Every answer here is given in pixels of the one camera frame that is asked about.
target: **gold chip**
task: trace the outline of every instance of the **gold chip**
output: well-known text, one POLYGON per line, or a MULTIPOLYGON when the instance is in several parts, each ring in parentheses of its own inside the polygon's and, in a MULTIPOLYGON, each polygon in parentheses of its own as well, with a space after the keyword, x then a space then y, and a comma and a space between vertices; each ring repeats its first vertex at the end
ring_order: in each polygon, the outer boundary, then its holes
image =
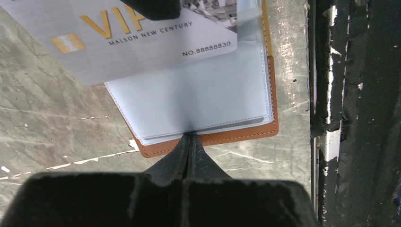
POLYGON ((70 33, 51 39, 51 42, 62 52, 71 53, 85 49, 85 45, 78 39, 77 35, 70 33))

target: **building image on card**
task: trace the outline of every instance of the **building image on card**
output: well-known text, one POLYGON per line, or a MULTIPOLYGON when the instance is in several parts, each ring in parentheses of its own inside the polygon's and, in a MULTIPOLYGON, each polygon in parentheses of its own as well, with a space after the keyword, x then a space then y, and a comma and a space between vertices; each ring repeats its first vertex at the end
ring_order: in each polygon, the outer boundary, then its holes
POLYGON ((183 0, 182 7, 236 32, 237 0, 183 0))

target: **vip card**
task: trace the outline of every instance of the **vip card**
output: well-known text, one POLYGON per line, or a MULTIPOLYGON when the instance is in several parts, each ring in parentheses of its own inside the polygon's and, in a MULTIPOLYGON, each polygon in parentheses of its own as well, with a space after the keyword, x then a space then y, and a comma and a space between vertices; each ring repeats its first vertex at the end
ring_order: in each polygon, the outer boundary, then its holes
POLYGON ((237 0, 0 0, 86 85, 232 52, 237 0))

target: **peeling paint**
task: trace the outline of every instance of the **peeling paint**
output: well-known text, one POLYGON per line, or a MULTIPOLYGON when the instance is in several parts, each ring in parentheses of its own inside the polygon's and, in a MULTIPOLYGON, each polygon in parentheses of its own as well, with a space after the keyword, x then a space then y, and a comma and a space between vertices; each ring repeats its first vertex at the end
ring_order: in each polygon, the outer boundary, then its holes
POLYGON ((341 108, 344 106, 344 92, 345 92, 345 77, 342 80, 342 90, 341 90, 341 108))
POLYGON ((3 170, 3 171, 6 172, 6 173, 9 173, 9 172, 10 172, 10 170, 9 170, 7 167, 5 167, 5 166, 2 166, 2 167, 1 167, 1 170, 3 170))
POLYGON ((330 8, 330 24, 329 24, 329 26, 335 25, 336 17, 337 17, 337 7, 336 6, 332 6, 330 8))
POLYGON ((311 8, 311 6, 309 5, 308 2, 305 2, 305 4, 303 6, 304 6, 305 11, 308 11, 311 8))
POLYGON ((84 118, 81 118, 81 120, 86 120, 86 119, 99 119, 99 118, 102 118, 102 117, 84 117, 84 118))
POLYGON ((323 168, 323 174, 324 174, 324 176, 327 176, 329 174, 329 167, 328 166, 323 168))
POLYGON ((139 150, 139 147, 138 147, 138 145, 137 145, 137 143, 135 142, 134 139, 130 139, 129 146, 134 148, 135 150, 139 150))
POLYGON ((105 155, 105 156, 101 156, 101 157, 99 157, 99 158, 104 158, 104 157, 113 157, 113 156, 116 156, 116 155, 118 155, 118 153, 117 153, 117 154, 111 154, 111 155, 105 155))
POLYGON ((60 166, 49 167, 49 168, 46 168, 46 169, 60 169, 60 168, 64 168, 64 167, 70 166, 71 164, 72 163, 68 163, 68 164, 64 164, 64 165, 60 165, 60 166))
POLYGON ((329 58, 329 87, 327 89, 327 113, 328 116, 326 118, 326 123, 331 123, 331 91, 333 89, 333 81, 334 81, 334 74, 333 74, 333 57, 330 54, 329 58))
POLYGON ((90 162, 90 161, 95 161, 95 162, 97 162, 97 161, 99 161, 99 158, 98 158, 98 157, 95 157, 95 158, 91 158, 91 159, 87 159, 87 160, 82 160, 82 161, 78 161, 78 162, 73 162, 73 163, 74 163, 74 164, 77 164, 77 165, 82 165, 82 164, 87 163, 87 162, 90 162))
POLYGON ((122 154, 125 154, 125 153, 132 153, 132 152, 137 152, 137 151, 139 151, 139 149, 138 150, 129 150, 129 151, 125 151, 125 152, 120 152, 120 153, 117 153, 115 155, 122 155, 122 154))
POLYGON ((366 19, 367 19, 367 29, 370 28, 370 24, 369 24, 369 4, 366 4, 366 19))
POLYGON ((330 47, 330 53, 331 54, 337 54, 339 56, 342 56, 342 54, 340 52, 338 52, 336 49, 334 49, 333 47, 330 47))
POLYGON ((21 173, 21 174, 15 174, 14 176, 21 176, 22 174, 30 174, 32 171, 26 172, 26 173, 21 173))
MULTIPOLYGON (((323 214, 327 213, 326 207, 324 205, 322 206, 322 211, 323 211, 323 214)), ((327 221, 326 216, 322 215, 322 220, 323 220, 323 222, 326 222, 327 221)))
POLYGON ((329 162, 340 155, 340 137, 341 130, 328 131, 326 135, 322 136, 321 140, 323 145, 321 149, 324 154, 324 160, 329 162))

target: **marble surface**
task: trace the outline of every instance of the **marble surface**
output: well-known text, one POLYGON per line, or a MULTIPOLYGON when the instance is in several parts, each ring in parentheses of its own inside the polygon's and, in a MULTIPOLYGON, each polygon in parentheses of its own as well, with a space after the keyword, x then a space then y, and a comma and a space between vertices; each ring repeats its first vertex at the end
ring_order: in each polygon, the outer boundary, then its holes
MULTIPOLYGON (((269 1, 280 132, 206 147, 234 178, 286 179, 310 190, 304 0, 269 1)), ((75 81, 0 8, 0 218, 19 186, 42 171, 136 171, 145 159, 104 86, 75 81)))

